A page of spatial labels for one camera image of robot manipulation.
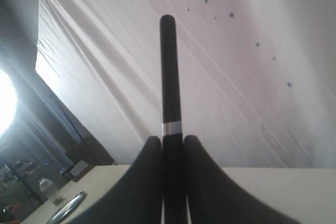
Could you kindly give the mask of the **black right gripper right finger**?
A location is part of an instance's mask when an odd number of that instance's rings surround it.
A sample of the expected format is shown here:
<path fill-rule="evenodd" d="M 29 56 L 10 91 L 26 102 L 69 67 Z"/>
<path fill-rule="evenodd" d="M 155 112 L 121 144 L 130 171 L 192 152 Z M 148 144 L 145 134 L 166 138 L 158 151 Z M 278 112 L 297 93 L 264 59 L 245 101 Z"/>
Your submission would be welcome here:
<path fill-rule="evenodd" d="M 184 158 L 192 223 L 297 223 L 236 184 L 194 135 L 184 139 Z"/>

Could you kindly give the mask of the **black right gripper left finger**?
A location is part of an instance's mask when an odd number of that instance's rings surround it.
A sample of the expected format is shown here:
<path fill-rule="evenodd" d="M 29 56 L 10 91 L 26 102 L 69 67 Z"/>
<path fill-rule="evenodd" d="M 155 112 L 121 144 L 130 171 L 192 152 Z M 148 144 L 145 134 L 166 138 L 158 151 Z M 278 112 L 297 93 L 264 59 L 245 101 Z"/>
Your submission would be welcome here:
<path fill-rule="evenodd" d="M 160 223 L 162 144 L 148 137 L 136 160 L 101 199 L 70 223 Z"/>

